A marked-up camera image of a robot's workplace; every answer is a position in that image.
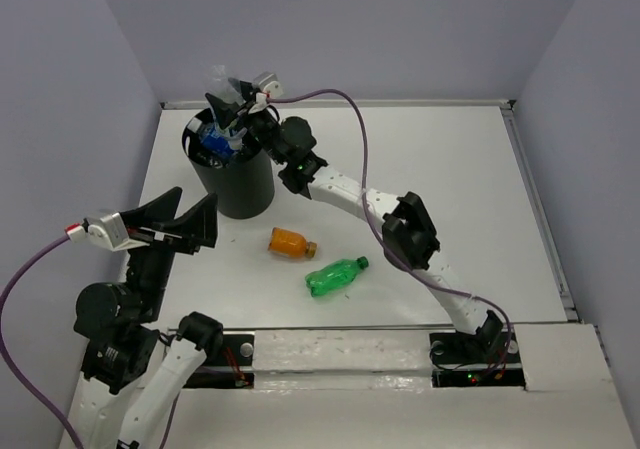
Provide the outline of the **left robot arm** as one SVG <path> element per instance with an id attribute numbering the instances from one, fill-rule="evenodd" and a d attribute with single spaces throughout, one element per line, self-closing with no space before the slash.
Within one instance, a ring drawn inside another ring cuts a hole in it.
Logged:
<path id="1" fill-rule="evenodd" d="M 122 281 L 92 283 L 76 299 L 73 330 L 87 340 L 69 432 L 78 448 L 144 447 L 189 377 L 220 355 L 222 324 L 192 312 L 181 319 L 151 380 L 141 382 L 160 340 L 151 325 L 176 255 L 194 255 L 217 241 L 216 194 L 179 214 L 181 196 L 174 187 L 136 209 L 87 217 L 67 231 L 74 242 L 128 254 Z"/>

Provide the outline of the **orange juice bottle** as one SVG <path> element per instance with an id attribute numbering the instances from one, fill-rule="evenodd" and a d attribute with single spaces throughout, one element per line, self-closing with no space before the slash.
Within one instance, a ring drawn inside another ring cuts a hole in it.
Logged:
<path id="1" fill-rule="evenodd" d="M 289 258 L 312 259 L 316 255 L 317 244 L 307 240 L 297 232 L 274 227 L 271 232 L 268 250 Z"/>

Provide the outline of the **clear bottle white-green label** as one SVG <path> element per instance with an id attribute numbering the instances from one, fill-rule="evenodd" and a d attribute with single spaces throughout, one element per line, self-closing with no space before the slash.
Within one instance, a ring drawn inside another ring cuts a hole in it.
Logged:
<path id="1" fill-rule="evenodd" d="M 214 65 L 211 69 L 211 85 L 208 92 L 225 102 L 237 103 L 235 100 L 236 93 L 228 82 L 229 77 L 235 77 L 235 74 L 229 72 L 225 65 Z"/>

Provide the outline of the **clear bottle blue label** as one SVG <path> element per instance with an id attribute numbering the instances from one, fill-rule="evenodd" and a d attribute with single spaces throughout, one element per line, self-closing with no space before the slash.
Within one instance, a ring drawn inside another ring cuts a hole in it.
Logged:
<path id="1" fill-rule="evenodd" d="M 246 129 L 221 130 L 216 123 L 201 124 L 195 131 L 195 155 L 209 166 L 228 164 L 244 147 Z"/>

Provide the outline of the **green plastic bottle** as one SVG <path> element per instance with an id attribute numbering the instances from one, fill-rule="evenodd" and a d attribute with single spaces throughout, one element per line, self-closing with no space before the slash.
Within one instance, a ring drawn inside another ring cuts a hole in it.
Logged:
<path id="1" fill-rule="evenodd" d="M 312 297 L 324 297 L 354 282 L 367 268 L 366 257 L 341 259 L 305 276 L 305 285 Z"/>

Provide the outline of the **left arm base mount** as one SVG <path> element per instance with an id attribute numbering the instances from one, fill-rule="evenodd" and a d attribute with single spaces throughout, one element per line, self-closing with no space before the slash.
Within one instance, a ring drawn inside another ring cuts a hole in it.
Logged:
<path id="1" fill-rule="evenodd" d="M 252 389 L 255 374 L 253 357 L 255 346 L 253 332 L 226 331 L 223 343 L 216 355 L 206 361 L 189 376 L 185 389 Z"/>

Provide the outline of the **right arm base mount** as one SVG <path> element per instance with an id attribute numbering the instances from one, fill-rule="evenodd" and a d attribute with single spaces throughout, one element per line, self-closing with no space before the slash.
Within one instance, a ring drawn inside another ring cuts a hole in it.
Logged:
<path id="1" fill-rule="evenodd" d="M 429 359 L 434 388 L 520 387 L 525 376 L 515 335 L 505 348 L 507 334 L 500 335 L 497 348 L 485 353 L 457 332 L 429 335 Z"/>

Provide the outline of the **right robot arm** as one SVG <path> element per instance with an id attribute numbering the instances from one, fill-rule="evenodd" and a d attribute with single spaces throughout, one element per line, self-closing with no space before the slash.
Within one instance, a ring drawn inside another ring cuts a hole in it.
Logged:
<path id="1" fill-rule="evenodd" d="M 496 305 L 463 288 L 422 199 L 413 192 L 399 196 L 370 189 L 365 178 L 350 178 L 318 156 L 305 119 L 280 120 L 272 112 L 273 104 L 286 101 L 275 76 L 261 83 L 234 80 L 231 87 L 238 94 L 232 102 L 205 96 L 222 136 L 234 146 L 256 143 L 281 166 L 279 177 L 291 193 L 365 221 L 386 259 L 426 286 L 444 309 L 460 337 L 460 351 L 473 361 L 491 355 L 509 329 L 508 319 Z"/>

